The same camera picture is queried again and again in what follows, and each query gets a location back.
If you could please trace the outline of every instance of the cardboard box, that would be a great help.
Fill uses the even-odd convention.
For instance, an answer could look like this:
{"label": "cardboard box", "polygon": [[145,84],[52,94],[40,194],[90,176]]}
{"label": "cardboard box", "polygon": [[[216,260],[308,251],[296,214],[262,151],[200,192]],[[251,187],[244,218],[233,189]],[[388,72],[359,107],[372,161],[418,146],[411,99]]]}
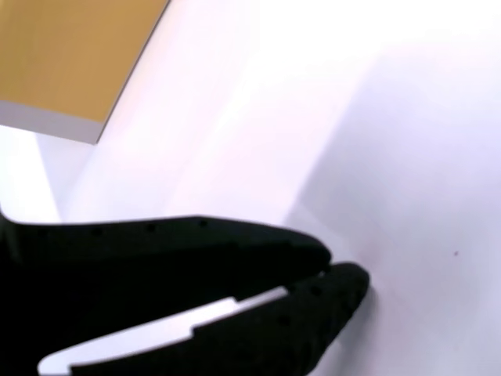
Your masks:
{"label": "cardboard box", "polygon": [[168,0],[0,0],[0,125],[97,143]]}

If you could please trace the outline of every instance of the white surface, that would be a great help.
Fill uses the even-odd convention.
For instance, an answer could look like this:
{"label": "white surface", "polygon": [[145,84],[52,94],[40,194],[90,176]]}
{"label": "white surface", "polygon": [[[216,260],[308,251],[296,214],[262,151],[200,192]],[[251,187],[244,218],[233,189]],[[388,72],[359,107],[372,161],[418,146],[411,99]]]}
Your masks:
{"label": "white surface", "polygon": [[2,207],[308,231],[374,286],[314,375],[497,375],[499,16],[473,1],[174,0],[96,148],[0,131]]}

